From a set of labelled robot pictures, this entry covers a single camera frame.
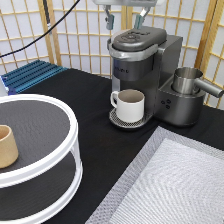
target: gray mesh mat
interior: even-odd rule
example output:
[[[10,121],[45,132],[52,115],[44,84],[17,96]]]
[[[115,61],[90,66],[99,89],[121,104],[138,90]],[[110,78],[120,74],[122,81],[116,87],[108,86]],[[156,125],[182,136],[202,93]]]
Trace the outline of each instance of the gray mesh mat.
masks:
[[[165,139],[110,224],[223,223],[224,161]]]
[[[28,166],[54,151],[70,129],[67,114],[41,101],[19,100],[0,104],[0,124],[12,128],[19,150],[17,161],[0,174]]]
[[[15,186],[1,188],[0,222],[28,217],[49,207],[68,190],[74,175],[75,161],[69,153],[40,176]]]
[[[165,138],[190,148],[194,148],[198,151],[205,152],[208,155],[224,159],[224,153],[218,149],[158,127],[151,138],[146,142],[139,154],[131,162],[131,164],[98,206],[96,211],[87,220],[86,224],[109,223],[111,216],[116,211],[125,195],[129,192],[130,188],[135,183],[136,179],[142,170],[146,167],[149,160],[152,158],[155,151],[158,149]]]

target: black table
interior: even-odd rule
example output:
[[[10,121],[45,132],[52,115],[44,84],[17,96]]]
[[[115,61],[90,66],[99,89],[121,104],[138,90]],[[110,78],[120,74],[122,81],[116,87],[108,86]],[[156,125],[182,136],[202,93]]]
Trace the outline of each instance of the black table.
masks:
[[[204,106],[193,127],[177,128],[152,119],[136,132],[109,121],[111,80],[75,69],[64,71],[23,93],[43,94],[67,103],[79,123],[83,179],[71,202],[47,224],[87,221],[158,126],[224,149],[224,111]]]

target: coffee maker drip tray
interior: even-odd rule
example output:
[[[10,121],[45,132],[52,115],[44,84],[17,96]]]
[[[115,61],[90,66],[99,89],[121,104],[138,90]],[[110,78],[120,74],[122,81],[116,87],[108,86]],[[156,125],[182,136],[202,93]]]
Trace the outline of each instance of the coffee maker drip tray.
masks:
[[[145,113],[144,117],[134,123],[128,123],[120,120],[116,115],[116,108],[112,109],[109,113],[109,119],[113,125],[126,131],[134,131],[138,128],[143,127],[152,117],[152,114]]]

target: tan cup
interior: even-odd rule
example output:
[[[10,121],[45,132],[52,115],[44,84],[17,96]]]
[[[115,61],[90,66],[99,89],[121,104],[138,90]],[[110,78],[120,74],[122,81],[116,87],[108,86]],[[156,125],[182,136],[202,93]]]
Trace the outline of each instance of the tan cup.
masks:
[[[6,125],[0,125],[0,168],[14,163],[18,155],[12,129]]]

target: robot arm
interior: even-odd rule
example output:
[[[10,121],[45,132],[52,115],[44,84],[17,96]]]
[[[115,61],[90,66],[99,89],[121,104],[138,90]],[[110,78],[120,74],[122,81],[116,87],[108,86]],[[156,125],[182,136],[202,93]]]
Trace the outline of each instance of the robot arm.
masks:
[[[110,14],[109,12],[109,10],[111,9],[111,5],[143,7],[141,14],[137,15],[135,20],[135,28],[140,29],[146,15],[150,11],[150,8],[162,4],[164,0],[93,0],[93,2],[97,5],[104,6],[104,11],[107,15],[107,29],[112,30],[114,24],[114,15]]]

